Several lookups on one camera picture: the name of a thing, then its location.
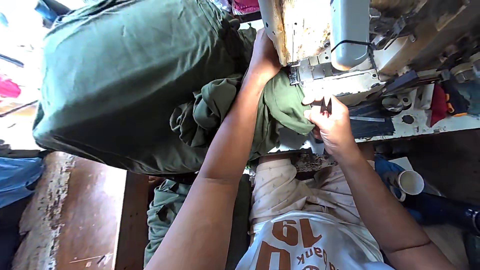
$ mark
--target green fabric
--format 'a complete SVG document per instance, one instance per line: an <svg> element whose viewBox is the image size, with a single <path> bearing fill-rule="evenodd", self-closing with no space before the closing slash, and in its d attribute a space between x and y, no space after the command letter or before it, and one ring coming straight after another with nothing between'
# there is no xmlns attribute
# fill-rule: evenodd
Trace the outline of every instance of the green fabric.
<svg viewBox="0 0 480 270"><path fill-rule="evenodd" d="M108 0L62 17L45 37L36 142L137 173L198 170L207 149L169 118L246 71L255 31L231 19L208 0Z"/></svg>
<svg viewBox="0 0 480 270"><path fill-rule="evenodd" d="M191 185L166 179L154 190L154 199L147 211L148 241L144 265L152 258L180 211Z"/></svg>
<svg viewBox="0 0 480 270"><path fill-rule="evenodd" d="M154 190L154 199L147 211L148 240L145 248L144 265L152 258L173 220L180 211L190 190L190 185L179 184L172 180L165 180ZM237 197L233 207L232 231L228 246L226 270L234 270L238 262L248 249L248 216L252 195L250 176L244 174L239 182Z"/></svg>
<svg viewBox="0 0 480 270"><path fill-rule="evenodd" d="M207 147L227 114L241 86L241 76L216 80L195 94L195 101L178 106L170 117L170 127L192 147ZM250 160L266 154L278 144L278 123L307 135L314 125L303 112L304 97L299 85L291 86L288 75L280 71L264 88L257 113Z"/></svg>
<svg viewBox="0 0 480 270"><path fill-rule="evenodd" d="M210 145L216 129L225 118L243 75L218 79L194 92L194 101L175 108L170 116L171 129L180 135L180 140L191 147Z"/></svg>
<svg viewBox="0 0 480 270"><path fill-rule="evenodd" d="M299 134L307 135L315 127L304 116L310 105L303 105L305 97L300 85L290 85L288 75L281 70L264 88L264 103L268 106L272 116L282 124Z"/></svg>

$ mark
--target fingers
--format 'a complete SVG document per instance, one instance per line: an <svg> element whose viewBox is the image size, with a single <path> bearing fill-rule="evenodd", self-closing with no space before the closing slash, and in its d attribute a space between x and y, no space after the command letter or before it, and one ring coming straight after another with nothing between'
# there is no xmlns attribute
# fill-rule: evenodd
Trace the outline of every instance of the fingers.
<svg viewBox="0 0 480 270"><path fill-rule="evenodd" d="M308 104L311 104L314 101L321 101L322 99L324 99L325 104L328 104L331 96L332 95L324 95L322 93L316 93L316 94L309 93L303 98L303 100L301 102L302 102L303 105L308 105Z"/></svg>
<svg viewBox="0 0 480 270"><path fill-rule="evenodd" d="M312 129L312 133L313 133L313 137L319 140L322 139L322 135L320 135L320 129L318 127L315 127L314 129Z"/></svg>
<svg viewBox="0 0 480 270"><path fill-rule="evenodd" d="M320 106L313 106L311 110L304 111L303 115L305 118L310 120L310 122L314 123L320 128L324 125L324 122L327 119L327 116L320 112Z"/></svg>
<svg viewBox="0 0 480 270"><path fill-rule="evenodd" d="M348 113L348 108L340 102L335 96L332 97L332 113L338 113L338 112L347 112Z"/></svg>

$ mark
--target brown lettering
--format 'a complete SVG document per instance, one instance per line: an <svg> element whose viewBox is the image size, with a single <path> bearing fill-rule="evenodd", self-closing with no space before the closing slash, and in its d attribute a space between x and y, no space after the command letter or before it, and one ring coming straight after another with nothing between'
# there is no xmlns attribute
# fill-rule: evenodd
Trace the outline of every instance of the brown lettering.
<svg viewBox="0 0 480 270"><path fill-rule="evenodd" d="M302 263L302 264L305 263L305 259L303 258L303 253L302 253L301 257L298 256L297 259L299 260L299 262L297 263L297 265L299 265L300 263Z"/></svg>
<svg viewBox="0 0 480 270"><path fill-rule="evenodd" d="M256 270L264 270L270 268L270 259L272 253L280 253L280 261L278 263L279 270L290 270L290 253L284 249L276 248L262 241L260 252L258 253Z"/></svg>
<svg viewBox="0 0 480 270"><path fill-rule="evenodd" d="M312 227L308 219L300 219L301 239L303 241L303 247L312 247L315 243L322 238L322 235L313 236Z"/></svg>
<svg viewBox="0 0 480 270"><path fill-rule="evenodd" d="M325 263L325 266L327 265L327 252L325 251L324 249L324 263Z"/></svg>
<svg viewBox="0 0 480 270"><path fill-rule="evenodd" d="M305 256L307 258L310 258L313 255L312 249L305 251Z"/></svg>
<svg viewBox="0 0 480 270"><path fill-rule="evenodd" d="M319 258L323 257L322 250L319 247L314 247L313 250L315 251L315 255L317 255Z"/></svg>
<svg viewBox="0 0 480 270"><path fill-rule="evenodd" d="M289 224L297 223L293 220L277 221L273 223L272 234L276 239L287 243L287 245L297 245L299 243L299 232L295 227ZM283 228L287 229L287 235L283 234Z"/></svg>
<svg viewBox="0 0 480 270"><path fill-rule="evenodd" d="M313 265L307 265L302 270L320 270L320 269L318 269L318 267Z"/></svg>

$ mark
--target pink fabric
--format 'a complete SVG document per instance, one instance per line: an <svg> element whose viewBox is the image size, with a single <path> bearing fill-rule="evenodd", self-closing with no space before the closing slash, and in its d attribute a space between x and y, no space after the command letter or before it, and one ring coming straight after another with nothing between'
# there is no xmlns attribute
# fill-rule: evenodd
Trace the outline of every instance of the pink fabric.
<svg viewBox="0 0 480 270"><path fill-rule="evenodd" d="M233 13L236 15L245 15L260 11L258 0L233 0Z"/></svg>
<svg viewBox="0 0 480 270"><path fill-rule="evenodd" d="M18 84L12 82L5 75L0 74L0 96L4 98L17 98L20 95Z"/></svg>

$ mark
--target left hand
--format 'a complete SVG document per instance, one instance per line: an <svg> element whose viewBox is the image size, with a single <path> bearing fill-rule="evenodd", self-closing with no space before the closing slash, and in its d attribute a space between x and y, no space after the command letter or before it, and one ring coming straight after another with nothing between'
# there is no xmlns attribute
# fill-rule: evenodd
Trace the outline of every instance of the left hand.
<svg viewBox="0 0 480 270"><path fill-rule="evenodd" d="M266 84L281 67L272 40L267 36L264 28L258 30L247 75L257 76L262 83Z"/></svg>

